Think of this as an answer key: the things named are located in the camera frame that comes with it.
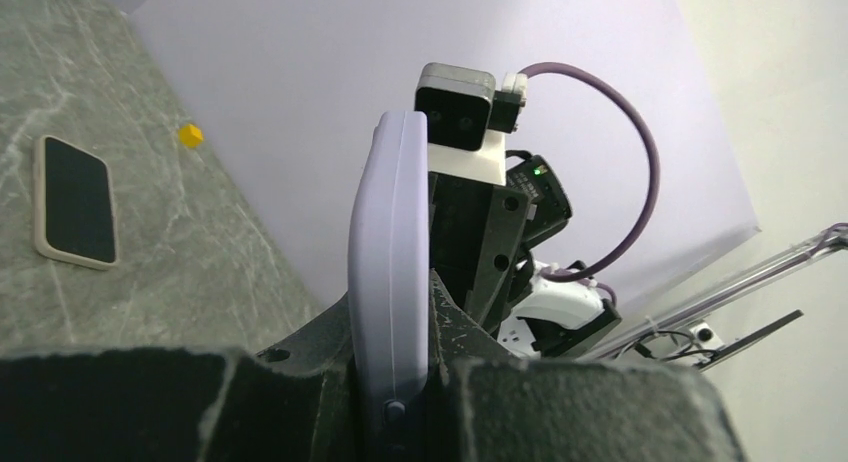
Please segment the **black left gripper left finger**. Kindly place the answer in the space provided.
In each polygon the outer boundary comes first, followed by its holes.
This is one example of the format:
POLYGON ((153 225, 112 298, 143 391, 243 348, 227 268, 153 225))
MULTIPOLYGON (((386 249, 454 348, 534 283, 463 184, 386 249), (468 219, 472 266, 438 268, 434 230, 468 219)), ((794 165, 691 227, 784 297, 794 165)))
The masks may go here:
POLYGON ((348 305, 283 341, 1 358, 5 461, 349 461, 348 305))

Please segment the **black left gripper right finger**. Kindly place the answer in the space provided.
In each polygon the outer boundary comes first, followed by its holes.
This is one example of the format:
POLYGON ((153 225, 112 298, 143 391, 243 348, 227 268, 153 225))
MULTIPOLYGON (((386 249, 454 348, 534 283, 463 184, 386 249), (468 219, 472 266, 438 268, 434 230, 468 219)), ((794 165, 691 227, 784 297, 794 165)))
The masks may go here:
POLYGON ((717 390, 656 362, 510 355, 429 276, 431 461, 743 461, 717 390))

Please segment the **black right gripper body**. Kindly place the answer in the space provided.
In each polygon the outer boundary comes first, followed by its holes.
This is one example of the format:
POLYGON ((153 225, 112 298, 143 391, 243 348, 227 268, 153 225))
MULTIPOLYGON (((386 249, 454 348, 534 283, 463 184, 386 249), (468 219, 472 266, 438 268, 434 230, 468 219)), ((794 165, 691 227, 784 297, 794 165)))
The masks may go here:
POLYGON ((529 290, 521 269, 534 247, 561 232, 571 204, 553 167, 540 155, 508 151, 519 163, 495 185, 430 173, 430 265, 454 303, 486 332, 529 290))

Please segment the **lavender phone case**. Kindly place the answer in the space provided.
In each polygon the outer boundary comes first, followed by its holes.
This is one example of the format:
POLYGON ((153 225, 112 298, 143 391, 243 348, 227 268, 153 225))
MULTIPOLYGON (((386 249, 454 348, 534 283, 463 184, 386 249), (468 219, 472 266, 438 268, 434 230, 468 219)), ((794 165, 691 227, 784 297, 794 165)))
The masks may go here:
POLYGON ((369 461, 413 461, 424 449, 428 378, 427 121, 384 113, 352 210, 347 300, 369 461))

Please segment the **phone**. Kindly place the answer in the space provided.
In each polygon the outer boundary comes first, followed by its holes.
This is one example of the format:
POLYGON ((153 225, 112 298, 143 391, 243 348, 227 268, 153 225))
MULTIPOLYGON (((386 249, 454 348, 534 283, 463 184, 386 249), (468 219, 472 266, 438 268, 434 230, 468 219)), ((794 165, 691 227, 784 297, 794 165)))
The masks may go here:
POLYGON ((95 270, 115 267, 116 206, 106 162, 55 136, 44 136, 34 144, 33 177, 36 251, 95 270))

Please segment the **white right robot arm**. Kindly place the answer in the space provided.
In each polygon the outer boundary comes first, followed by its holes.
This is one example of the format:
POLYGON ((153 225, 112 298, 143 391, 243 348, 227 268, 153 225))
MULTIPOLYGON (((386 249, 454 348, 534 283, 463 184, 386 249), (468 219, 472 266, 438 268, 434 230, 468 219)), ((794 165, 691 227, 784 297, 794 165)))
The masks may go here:
POLYGON ((430 173, 430 265, 446 293, 486 333, 523 358, 577 358, 621 321, 593 277, 555 282, 532 251, 572 217, 547 161, 527 151, 504 185, 430 173))

